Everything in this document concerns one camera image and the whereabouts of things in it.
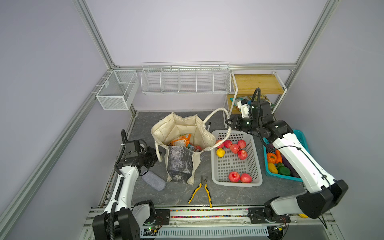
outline white wire rack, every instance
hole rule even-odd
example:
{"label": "white wire rack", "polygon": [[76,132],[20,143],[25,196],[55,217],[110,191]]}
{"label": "white wire rack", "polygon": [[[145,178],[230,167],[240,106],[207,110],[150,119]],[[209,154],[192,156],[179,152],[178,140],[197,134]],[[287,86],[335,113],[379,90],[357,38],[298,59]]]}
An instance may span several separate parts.
{"label": "white wire rack", "polygon": [[229,93],[229,63],[144,67],[141,90],[145,94]]}
{"label": "white wire rack", "polygon": [[136,71],[112,70],[96,97],[103,109],[129,110],[138,88]]}

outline green pepper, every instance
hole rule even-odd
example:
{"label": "green pepper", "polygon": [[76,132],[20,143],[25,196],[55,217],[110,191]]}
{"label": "green pepper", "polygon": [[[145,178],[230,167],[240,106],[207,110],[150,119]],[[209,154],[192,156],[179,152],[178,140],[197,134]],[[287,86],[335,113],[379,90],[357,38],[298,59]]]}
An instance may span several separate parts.
{"label": "green pepper", "polygon": [[285,175],[285,176],[290,176],[291,175],[291,170],[289,170],[289,168],[285,167],[285,166],[280,166],[277,168],[277,172],[281,175]]}

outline toy vegetable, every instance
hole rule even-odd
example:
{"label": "toy vegetable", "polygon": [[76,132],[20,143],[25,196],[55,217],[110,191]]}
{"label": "toy vegetable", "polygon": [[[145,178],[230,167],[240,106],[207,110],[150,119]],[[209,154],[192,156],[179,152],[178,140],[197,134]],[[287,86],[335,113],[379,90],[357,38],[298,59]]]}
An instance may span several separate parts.
{"label": "toy vegetable", "polygon": [[267,162],[275,164],[277,160],[277,156],[274,153],[269,152],[266,154],[266,160]]}
{"label": "toy vegetable", "polygon": [[282,157],[281,157],[280,151],[279,151],[279,150],[276,150],[276,151],[275,151],[275,154],[276,154],[276,157],[277,157],[275,163],[279,163],[279,162],[280,162],[280,163],[283,163],[283,159],[282,159]]}
{"label": "toy vegetable", "polygon": [[278,171],[277,171],[275,165],[273,163],[271,163],[271,162],[268,163],[268,170],[271,173],[278,174]]}

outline lemon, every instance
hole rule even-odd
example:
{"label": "lemon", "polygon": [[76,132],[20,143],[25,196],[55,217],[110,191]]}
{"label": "lemon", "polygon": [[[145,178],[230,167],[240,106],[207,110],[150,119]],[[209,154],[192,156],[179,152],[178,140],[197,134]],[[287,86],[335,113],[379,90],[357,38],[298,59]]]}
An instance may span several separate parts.
{"label": "lemon", "polygon": [[224,151],[224,149],[222,149],[222,148],[217,149],[217,151],[216,151],[216,155],[217,155],[218,157],[224,157],[224,155],[225,155],[225,151]]}

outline gray plastic basket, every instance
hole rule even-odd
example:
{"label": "gray plastic basket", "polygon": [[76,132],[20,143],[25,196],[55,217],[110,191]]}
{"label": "gray plastic basket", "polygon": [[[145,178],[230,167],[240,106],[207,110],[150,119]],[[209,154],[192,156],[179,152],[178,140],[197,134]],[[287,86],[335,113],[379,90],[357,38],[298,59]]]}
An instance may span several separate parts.
{"label": "gray plastic basket", "polygon": [[[216,130],[212,134],[217,140],[224,139],[228,130]],[[245,160],[239,159],[237,154],[234,154],[230,149],[223,147],[225,155],[218,157],[216,155],[217,148],[212,149],[212,180],[214,183],[225,186],[235,187],[255,187],[260,186],[263,182],[262,173],[260,170],[259,158],[257,157],[255,142],[252,135],[245,132],[232,131],[228,140],[234,144],[239,140],[244,140],[247,143],[245,151],[248,157]],[[248,173],[252,177],[251,183],[230,182],[228,175],[230,172],[236,171],[240,175]]]}

